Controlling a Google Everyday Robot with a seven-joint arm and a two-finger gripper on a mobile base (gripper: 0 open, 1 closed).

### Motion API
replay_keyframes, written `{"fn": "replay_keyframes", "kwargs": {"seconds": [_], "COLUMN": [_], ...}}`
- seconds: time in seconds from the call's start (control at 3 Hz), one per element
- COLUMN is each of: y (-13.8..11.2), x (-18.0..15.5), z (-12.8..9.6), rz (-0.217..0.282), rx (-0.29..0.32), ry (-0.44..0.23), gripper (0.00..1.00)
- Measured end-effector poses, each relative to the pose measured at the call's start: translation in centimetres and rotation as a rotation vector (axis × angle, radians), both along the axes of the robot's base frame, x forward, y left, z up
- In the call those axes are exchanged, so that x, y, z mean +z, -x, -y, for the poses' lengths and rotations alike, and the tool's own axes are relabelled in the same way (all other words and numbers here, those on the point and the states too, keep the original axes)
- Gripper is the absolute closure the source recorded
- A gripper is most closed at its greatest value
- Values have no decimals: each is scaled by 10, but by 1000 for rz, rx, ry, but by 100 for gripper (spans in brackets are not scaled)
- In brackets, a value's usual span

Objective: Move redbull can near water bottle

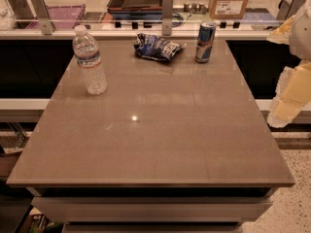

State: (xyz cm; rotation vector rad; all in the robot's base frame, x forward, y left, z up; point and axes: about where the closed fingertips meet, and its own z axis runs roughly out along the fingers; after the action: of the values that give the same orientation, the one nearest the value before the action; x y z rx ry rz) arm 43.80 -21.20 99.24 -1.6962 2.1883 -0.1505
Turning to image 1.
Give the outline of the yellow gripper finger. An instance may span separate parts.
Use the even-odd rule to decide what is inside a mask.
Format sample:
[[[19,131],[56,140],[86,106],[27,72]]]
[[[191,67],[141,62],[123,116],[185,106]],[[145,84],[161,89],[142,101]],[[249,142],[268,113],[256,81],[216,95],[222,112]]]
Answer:
[[[267,36],[266,40],[275,44],[290,45],[293,41],[294,19],[295,16],[286,19]]]
[[[295,68],[285,67],[276,86],[267,123],[274,128],[285,127],[310,101],[311,63],[301,61]]]

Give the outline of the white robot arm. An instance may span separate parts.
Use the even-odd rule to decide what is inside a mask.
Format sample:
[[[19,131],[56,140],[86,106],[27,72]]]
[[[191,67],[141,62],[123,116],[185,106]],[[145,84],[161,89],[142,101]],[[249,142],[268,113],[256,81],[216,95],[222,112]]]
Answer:
[[[267,40],[287,44],[290,53],[300,59],[296,67],[285,67],[280,74],[267,117],[271,127],[283,128],[311,101],[311,0],[306,0]]]

